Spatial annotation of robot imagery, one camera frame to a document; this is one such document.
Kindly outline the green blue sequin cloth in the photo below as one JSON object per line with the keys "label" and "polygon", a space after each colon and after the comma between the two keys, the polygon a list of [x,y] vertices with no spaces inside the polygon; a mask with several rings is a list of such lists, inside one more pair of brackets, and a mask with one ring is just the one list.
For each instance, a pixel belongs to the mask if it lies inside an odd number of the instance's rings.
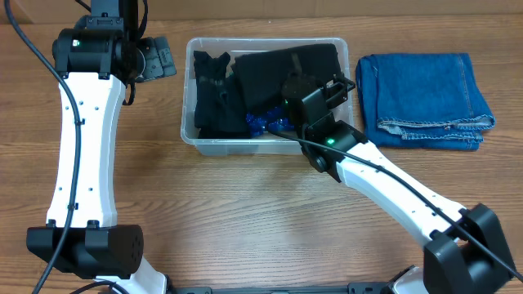
{"label": "green blue sequin cloth", "polygon": [[269,131],[294,131],[288,115],[282,107],[275,107],[264,114],[247,114],[246,122],[251,137],[262,136]]}

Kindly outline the large black cloth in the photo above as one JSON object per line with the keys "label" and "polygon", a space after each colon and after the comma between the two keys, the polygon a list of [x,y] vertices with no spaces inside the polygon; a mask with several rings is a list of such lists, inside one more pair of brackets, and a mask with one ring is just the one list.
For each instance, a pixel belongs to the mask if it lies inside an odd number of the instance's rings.
{"label": "large black cloth", "polygon": [[239,56],[232,70],[249,113],[263,114],[281,104],[281,87],[297,72],[294,57],[303,74],[322,83],[342,73],[337,49],[329,43]]}

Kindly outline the blue denim jeans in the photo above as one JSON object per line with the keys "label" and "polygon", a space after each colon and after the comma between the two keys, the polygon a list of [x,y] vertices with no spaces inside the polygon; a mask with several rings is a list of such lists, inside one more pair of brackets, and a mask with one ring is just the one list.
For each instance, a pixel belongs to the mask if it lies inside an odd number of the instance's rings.
{"label": "blue denim jeans", "polygon": [[364,133],[380,147],[477,150],[496,124],[467,53],[364,56],[355,82]]}

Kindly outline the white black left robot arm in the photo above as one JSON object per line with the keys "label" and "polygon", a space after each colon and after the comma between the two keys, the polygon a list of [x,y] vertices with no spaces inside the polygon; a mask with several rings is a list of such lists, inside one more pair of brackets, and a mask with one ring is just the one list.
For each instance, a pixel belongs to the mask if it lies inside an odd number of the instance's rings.
{"label": "white black left robot arm", "polygon": [[169,293],[172,285],[144,255],[138,225],[121,225],[114,200],[114,154],[120,110],[136,85],[175,74],[166,38],[147,38],[146,2],[94,1],[64,29],[47,67],[61,98],[56,188],[46,223],[30,228],[27,248],[49,270],[115,293]]}

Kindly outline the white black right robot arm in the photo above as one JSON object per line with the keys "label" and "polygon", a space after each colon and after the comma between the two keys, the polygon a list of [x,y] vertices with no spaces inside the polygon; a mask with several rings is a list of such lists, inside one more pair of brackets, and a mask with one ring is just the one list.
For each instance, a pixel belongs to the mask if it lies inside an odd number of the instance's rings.
{"label": "white black right robot arm", "polygon": [[430,190],[387,159],[363,133],[333,108],[355,84],[344,76],[326,85],[290,74],[283,106],[294,140],[318,172],[359,191],[393,217],[423,251],[422,266],[410,266],[382,286],[383,293],[495,293],[521,279],[496,214],[484,204],[472,209]]}

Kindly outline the clear plastic storage bin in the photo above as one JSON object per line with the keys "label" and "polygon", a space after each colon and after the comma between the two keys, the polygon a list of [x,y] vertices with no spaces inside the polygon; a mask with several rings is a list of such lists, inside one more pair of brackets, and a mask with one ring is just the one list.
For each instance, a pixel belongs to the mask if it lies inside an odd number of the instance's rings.
{"label": "clear plastic storage bin", "polygon": [[349,47],[342,38],[193,38],[187,43],[184,76],[184,95],[181,115],[181,138],[193,145],[205,156],[228,156],[234,154],[282,154],[300,155],[301,146],[292,140],[266,133],[253,139],[200,139],[199,129],[194,125],[197,105],[197,86],[194,71],[194,52],[206,51],[212,57],[224,52],[231,58],[264,51],[275,51],[320,43],[332,43],[337,50],[341,70],[351,76]]}

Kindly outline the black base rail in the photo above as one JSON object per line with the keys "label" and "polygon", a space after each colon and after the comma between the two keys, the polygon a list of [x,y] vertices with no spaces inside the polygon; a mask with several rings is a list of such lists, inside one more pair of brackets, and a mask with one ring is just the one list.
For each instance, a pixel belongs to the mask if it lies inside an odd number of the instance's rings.
{"label": "black base rail", "polygon": [[358,282],[346,286],[307,287],[174,287],[168,285],[167,294],[393,294],[387,282]]}

